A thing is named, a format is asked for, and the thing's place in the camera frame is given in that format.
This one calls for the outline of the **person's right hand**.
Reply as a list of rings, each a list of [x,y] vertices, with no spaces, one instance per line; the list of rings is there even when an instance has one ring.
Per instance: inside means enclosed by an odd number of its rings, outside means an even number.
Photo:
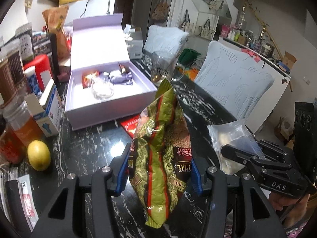
[[[294,205],[296,203],[297,204],[294,207],[294,209],[298,209],[300,211],[302,211],[302,210],[305,211],[307,208],[307,203],[308,203],[309,198],[310,198],[310,195],[306,194],[302,198],[302,200],[299,201],[299,199],[292,199],[292,198],[285,197],[285,196],[282,196],[280,194],[272,192],[272,193],[270,193],[268,200],[271,203],[271,205],[273,206],[275,211],[281,211],[283,209],[283,207]]]

